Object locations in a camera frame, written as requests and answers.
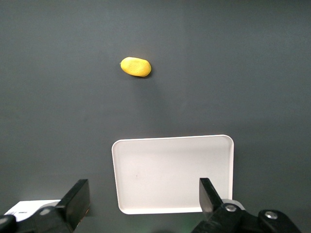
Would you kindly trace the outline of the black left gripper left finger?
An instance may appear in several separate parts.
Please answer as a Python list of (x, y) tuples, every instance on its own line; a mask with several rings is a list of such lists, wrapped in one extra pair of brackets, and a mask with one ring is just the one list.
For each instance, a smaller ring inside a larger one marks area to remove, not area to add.
[(72, 233), (90, 207), (89, 181), (80, 179), (55, 206), (38, 209), (18, 222), (14, 215), (0, 216), (2, 233)]

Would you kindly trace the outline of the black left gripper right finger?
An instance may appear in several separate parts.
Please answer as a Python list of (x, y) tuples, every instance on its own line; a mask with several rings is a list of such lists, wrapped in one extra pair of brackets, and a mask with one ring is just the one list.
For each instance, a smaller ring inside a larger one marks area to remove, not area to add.
[(299, 233), (290, 218), (278, 210), (264, 209), (257, 216), (234, 200), (220, 198), (208, 178), (199, 181), (199, 203), (206, 219), (193, 233)]

